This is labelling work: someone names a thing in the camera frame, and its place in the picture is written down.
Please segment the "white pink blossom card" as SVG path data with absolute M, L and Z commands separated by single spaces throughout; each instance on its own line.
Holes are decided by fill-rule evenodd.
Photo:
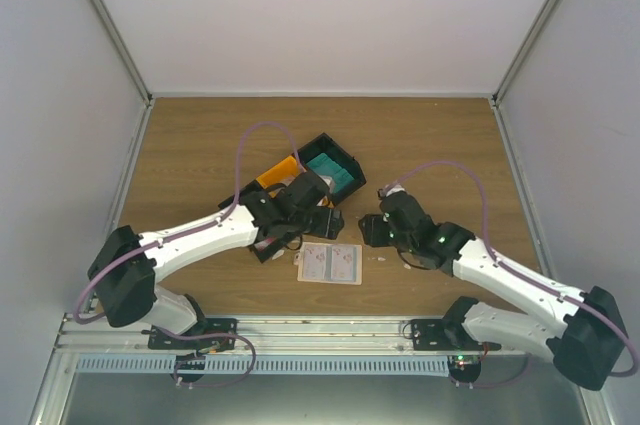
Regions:
M 334 282 L 356 282 L 357 248 L 355 246 L 336 245 L 331 247 L 330 278 Z

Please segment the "black bin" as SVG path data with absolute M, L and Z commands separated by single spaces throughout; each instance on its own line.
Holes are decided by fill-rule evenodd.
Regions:
M 264 263 L 284 248 L 289 237 L 289 213 L 280 195 L 258 188 L 241 188 L 219 204 L 216 220 L 238 236 L 238 247 L 248 247 Z
M 366 183 L 359 162 L 327 133 L 321 133 L 298 149 L 303 165 L 333 180 L 332 203 L 339 205 Z

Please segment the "orange bin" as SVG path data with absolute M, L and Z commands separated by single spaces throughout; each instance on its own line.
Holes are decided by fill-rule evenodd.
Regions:
M 281 160 L 279 163 L 271 167 L 266 172 L 262 173 L 256 178 L 257 183 L 263 188 L 267 189 L 269 186 L 275 185 L 276 183 L 282 183 L 284 185 L 289 185 L 293 179 L 298 176 L 301 172 L 301 169 L 298 167 L 298 162 L 294 155 L 290 155 L 287 158 Z M 335 181 L 328 175 L 318 175 L 328 186 L 329 193 L 333 192 L 335 188 Z M 334 204 L 331 201 L 330 197 L 323 198 L 320 202 L 318 202 L 320 206 L 328 206 L 329 208 L 333 208 Z

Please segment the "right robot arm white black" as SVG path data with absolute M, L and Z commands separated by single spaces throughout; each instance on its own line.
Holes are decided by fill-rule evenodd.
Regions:
M 472 297 L 457 299 L 443 317 L 443 338 L 464 350 L 490 342 L 554 365 L 573 384 L 591 391 L 617 376 L 628 341 L 616 299 L 594 286 L 583 291 L 509 259 L 470 230 L 436 223 L 402 187 L 380 195 L 380 211 L 359 221 L 364 242 L 410 255 L 413 267 L 440 271 L 475 284 L 515 306 L 509 312 Z

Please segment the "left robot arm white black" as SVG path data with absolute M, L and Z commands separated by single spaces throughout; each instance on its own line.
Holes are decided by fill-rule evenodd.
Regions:
M 185 349 L 203 343 L 204 316 L 194 299 L 161 287 L 169 275 L 213 255 L 264 240 L 286 245 L 311 235 L 334 240 L 344 227 L 326 205 L 328 183 L 303 172 L 285 186 L 236 196 L 217 213 L 174 228 L 112 231 L 88 270 L 102 316 L 114 328 L 142 322 L 164 329 Z

